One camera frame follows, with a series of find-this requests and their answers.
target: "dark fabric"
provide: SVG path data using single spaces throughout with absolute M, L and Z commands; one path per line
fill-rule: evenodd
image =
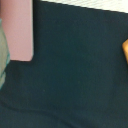
M 127 128 L 127 38 L 128 14 L 34 1 L 34 58 L 6 69 L 2 128 Z

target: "pink object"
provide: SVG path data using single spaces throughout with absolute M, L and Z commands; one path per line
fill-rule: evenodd
M 33 57 L 32 0 L 0 0 L 0 4 L 11 60 L 30 61 Z

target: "blurry object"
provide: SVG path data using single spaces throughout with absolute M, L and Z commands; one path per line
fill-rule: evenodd
M 0 3 L 11 60 L 30 61 L 33 57 L 32 0 L 0 0 Z
M 122 44 L 122 48 L 126 57 L 126 61 L 128 64 L 128 39 Z
M 0 19 L 0 89 L 5 82 L 5 76 L 6 76 L 5 68 L 9 63 L 9 61 L 10 61 L 10 54 Z

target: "gray fabric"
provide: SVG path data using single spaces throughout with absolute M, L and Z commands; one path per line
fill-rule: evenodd
M 8 45 L 1 22 L 2 20 L 0 19 L 0 89 L 5 82 L 6 74 L 4 70 L 10 61 Z

